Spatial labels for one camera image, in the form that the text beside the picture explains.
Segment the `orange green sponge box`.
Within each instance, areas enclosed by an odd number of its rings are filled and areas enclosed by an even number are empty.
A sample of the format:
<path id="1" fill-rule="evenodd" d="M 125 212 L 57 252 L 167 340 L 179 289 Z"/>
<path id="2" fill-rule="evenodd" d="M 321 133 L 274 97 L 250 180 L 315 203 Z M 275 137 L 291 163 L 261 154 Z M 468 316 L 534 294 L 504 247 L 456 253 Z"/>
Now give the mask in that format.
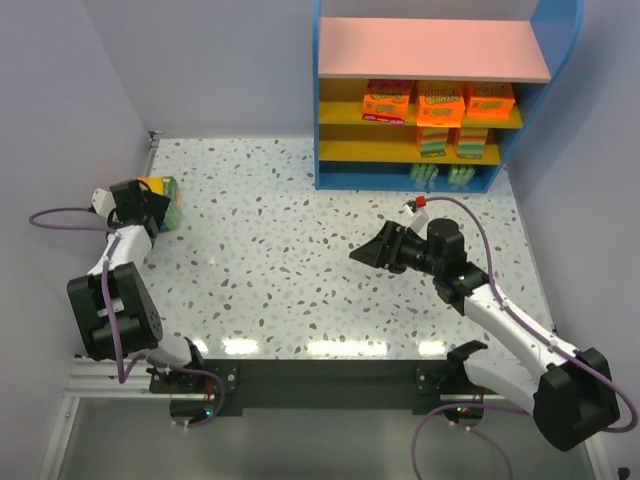
<path id="1" fill-rule="evenodd" d="M 138 177 L 145 208 L 153 216 L 160 232 L 177 230 L 183 219 L 181 191 L 173 176 Z"/>

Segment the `blue sponge pack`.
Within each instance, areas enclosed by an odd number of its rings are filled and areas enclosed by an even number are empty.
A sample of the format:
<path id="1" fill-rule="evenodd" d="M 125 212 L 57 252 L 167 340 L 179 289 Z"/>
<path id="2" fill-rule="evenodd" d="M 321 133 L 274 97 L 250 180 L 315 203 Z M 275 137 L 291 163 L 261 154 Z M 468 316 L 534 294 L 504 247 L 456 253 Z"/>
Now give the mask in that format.
<path id="1" fill-rule="evenodd" d="M 473 165 L 452 165 L 447 174 L 447 182 L 453 189 L 467 189 L 474 176 Z"/>
<path id="2" fill-rule="evenodd" d="M 438 173 L 436 164 L 414 163 L 410 168 L 409 178 L 416 188 L 431 191 L 435 188 L 435 179 Z"/>

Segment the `blue sponge pack front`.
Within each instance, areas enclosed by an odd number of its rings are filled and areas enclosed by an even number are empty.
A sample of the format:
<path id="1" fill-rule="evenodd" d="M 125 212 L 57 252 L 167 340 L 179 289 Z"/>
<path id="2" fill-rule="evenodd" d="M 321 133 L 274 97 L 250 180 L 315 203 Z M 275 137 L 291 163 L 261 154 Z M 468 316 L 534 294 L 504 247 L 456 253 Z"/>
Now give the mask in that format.
<path id="1" fill-rule="evenodd" d="M 431 191 L 435 188 L 435 179 L 438 173 L 436 164 L 414 163 L 410 168 L 409 178 L 416 188 Z"/>

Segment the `orange yellow sponge box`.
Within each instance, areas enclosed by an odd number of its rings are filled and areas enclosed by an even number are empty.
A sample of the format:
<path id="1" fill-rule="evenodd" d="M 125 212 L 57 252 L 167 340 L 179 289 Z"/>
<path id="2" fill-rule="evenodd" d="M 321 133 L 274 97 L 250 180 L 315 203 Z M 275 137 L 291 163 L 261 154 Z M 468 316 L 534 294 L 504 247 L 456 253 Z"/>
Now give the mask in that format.
<path id="1" fill-rule="evenodd" d="M 443 127 L 418 127 L 416 130 L 417 149 L 421 158 L 446 155 L 449 129 Z"/>

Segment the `pink sponge box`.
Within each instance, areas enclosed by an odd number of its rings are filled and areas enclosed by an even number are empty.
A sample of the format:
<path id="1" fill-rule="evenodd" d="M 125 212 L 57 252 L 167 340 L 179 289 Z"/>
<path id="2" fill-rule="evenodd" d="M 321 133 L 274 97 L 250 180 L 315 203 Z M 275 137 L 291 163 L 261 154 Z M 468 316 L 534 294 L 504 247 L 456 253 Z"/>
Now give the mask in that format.
<path id="1" fill-rule="evenodd" d="M 369 80 L 363 96 L 361 118 L 364 121 L 404 125 L 412 91 L 411 80 Z"/>

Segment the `orange Scrub Daddy box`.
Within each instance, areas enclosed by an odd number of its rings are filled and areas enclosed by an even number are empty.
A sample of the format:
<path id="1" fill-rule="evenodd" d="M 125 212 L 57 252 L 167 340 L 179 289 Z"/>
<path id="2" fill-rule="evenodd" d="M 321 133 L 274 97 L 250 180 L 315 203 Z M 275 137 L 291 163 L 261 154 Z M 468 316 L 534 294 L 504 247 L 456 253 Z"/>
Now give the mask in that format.
<path id="1" fill-rule="evenodd" d="M 515 105 L 509 82 L 466 82 L 464 98 L 469 118 L 507 120 Z"/>

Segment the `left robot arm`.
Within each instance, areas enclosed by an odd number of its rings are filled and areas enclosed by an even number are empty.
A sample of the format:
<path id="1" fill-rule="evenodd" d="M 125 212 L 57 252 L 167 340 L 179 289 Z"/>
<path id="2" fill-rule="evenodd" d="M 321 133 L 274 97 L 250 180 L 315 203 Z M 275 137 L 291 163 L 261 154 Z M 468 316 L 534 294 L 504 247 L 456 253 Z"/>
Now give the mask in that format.
<path id="1" fill-rule="evenodd" d="M 109 188 L 105 250 L 84 276 L 67 284 L 67 294 L 88 356 L 123 362 L 141 356 L 162 366 L 197 369 L 204 360 L 194 342 L 163 333 L 160 314 L 141 277 L 170 199 L 143 180 Z"/>

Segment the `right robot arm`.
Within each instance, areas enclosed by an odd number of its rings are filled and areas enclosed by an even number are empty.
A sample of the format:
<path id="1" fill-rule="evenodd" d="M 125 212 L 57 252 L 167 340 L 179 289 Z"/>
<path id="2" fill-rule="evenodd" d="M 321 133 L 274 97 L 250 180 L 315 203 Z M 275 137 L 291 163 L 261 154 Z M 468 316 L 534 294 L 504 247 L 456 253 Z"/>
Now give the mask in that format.
<path id="1" fill-rule="evenodd" d="M 430 221 L 424 237 L 388 221 L 349 256 L 393 274 L 412 269 L 432 276 L 440 299 L 487 330 L 529 374 L 523 380 L 504 366 L 465 363 L 467 378 L 531 414 L 552 446 L 568 451 L 619 420 L 607 359 L 594 348 L 579 350 L 528 316 L 516 322 L 512 316 L 520 310 L 499 300 L 489 275 L 468 260 L 455 221 Z"/>

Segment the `blue shelf unit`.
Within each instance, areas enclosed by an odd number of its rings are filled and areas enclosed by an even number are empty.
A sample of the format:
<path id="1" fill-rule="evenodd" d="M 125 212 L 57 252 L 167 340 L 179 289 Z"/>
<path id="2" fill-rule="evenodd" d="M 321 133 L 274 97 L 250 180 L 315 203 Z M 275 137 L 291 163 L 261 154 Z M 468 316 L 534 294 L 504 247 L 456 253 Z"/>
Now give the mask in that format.
<path id="1" fill-rule="evenodd" d="M 316 185 L 487 192 L 579 38 L 580 1 L 527 20 L 331 17 L 313 8 Z"/>

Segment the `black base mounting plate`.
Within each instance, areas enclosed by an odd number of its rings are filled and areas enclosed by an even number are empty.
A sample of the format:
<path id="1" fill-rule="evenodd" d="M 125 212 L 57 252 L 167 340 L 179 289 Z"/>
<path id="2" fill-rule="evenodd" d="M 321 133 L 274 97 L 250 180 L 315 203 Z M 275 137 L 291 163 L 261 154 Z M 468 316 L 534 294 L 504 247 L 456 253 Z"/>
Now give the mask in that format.
<path id="1" fill-rule="evenodd" d="M 447 360 L 206 360 L 222 416 L 248 409 L 408 410 L 425 414 L 479 390 Z"/>

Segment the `aluminium frame rail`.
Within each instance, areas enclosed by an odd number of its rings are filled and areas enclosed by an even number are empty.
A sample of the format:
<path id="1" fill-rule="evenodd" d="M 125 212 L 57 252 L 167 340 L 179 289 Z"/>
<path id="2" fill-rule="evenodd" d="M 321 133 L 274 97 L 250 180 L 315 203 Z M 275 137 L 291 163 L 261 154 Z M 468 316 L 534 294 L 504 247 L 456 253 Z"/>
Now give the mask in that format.
<path id="1" fill-rule="evenodd" d="M 137 363 L 127 380 L 120 383 L 114 361 L 96 362 L 89 358 L 75 358 L 67 376 L 64 394 L 76 398 L 142 398 L 150 395 L 151 375 L 146 362 Z"/>

